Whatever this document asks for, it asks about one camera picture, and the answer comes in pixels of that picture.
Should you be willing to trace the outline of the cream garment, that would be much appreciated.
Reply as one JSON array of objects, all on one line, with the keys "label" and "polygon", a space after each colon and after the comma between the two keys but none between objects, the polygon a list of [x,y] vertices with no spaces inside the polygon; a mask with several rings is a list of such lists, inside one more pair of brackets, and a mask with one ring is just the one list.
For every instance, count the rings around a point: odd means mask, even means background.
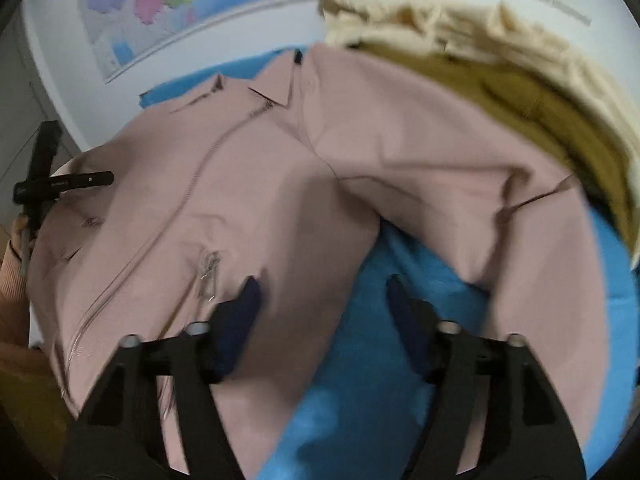
[{"label": "cream garment", "polygon": [[622,144],[631,203],[639,203],[639,109],[603,67],[578,47],[523,20],[505,2],[479,6],[454,0],[317,0],[326,43],[359,41],[413,55],[436,52],[529,70],[577,101]]}]

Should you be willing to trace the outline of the pink zip jacket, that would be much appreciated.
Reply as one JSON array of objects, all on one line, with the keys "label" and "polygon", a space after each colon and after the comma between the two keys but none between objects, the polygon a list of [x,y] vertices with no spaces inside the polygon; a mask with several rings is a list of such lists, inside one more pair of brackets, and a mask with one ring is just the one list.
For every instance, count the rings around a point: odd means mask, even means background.
[{"label": "pink zip jacket", "polygon": [[213,76],[147,108],[64,171],[114,176],[61,196],[28,268],[72,413],[122,336],[178,334],[256,276],[266,303],[214,396],[242,469],[257,474],[386,220],[489,292],[486,332],[526,336],[588,442],[610,344],[582,189],[433,81],[353,50],[288,51],[253,79]]}]

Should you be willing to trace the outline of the blue floral bed sheet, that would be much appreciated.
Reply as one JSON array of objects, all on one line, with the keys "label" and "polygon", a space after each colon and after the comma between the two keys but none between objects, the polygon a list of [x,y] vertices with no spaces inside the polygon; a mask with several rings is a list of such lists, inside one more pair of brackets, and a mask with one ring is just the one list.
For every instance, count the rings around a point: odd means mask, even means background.
[{"label": "blue floral bed sheet", "polygon": [[[279,52],[273,52],[203,70],[167,84],[161,84],[141,98],[144,110],[179,104],[193,90],[205,87],[206,82],[248,82],[247,78],[263,72]],[[484,90],[480,94],[466,92],[458,82],[471,80],[475,65],[456,63],[446,58],[430,58],[424,66],[428,82],[447,98],[464,103],[466,108],[486,110],[513,129],[516,140],[537,135],[541,126],[544,142],[555,139],[551,127],[558,125],[560,133],[568,133],[564,118],[570,123],[582,122],[579,112],[567,99],[542,88],[535,79],[520,73],[503,73],[511,79],[522,80],[532,87],[525,94],[535,104],[525,104],[529,112],[511,113],[506,102],[486,103]],[[615,229],[595,210],[590,209],[591,224],[599,246],[605,293],[606,327],[610,336],[611,353],[608,378],[602,390],[601,411],[594,434],[584,448],[588,474],[593,474],[613,453],[622,435],[627,411],[630,409],[631,388],[636,377],[634,348],[638,344],[639,312],[636,285],[627,271],[627,249]],[[463,283],[446,261],[442,261],[429,247],[401,231],[397,226],[382,222],[380,232],[370,254],[364,259],[352,296],[330,351],[309,384],[302,402],[288,424],[282,440],[265,464],[257,479],[397,479],[401,466],[409,456],[425,413],[431,403],[432,387],[421,384],[410,370],[395,332],[390,312],[385,307],[384,281],[390,274],[399,273],[408,289],[419,299],[431,300],[438,313],[450,315],[465,328],[478,330],[488,309],[488,299],[481,290]],[[160,300],[149,300],[148,320],[156,326],[145,327],[144,336],[151,338],[177,335],[186,322],[196,321],[198,308],[193,303],[194,287],[186,299],[171,309],[160,309]]]}]

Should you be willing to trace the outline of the mustard brown garment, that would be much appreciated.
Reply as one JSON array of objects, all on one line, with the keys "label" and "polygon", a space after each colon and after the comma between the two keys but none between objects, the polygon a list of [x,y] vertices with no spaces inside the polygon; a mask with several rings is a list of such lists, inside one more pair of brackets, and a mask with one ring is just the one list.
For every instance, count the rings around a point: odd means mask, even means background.
[{"label": "mustard brown garment", "polygon": [[355,48],[457,92],[554,157],[579,180],[589,203],[612,224],[626,247],[634,250],[639,214],[627,180],[628,156],[612,133],[574,100],[541,77],[510,64],[487,64],[445,53],[414,55],[364,42]]}]

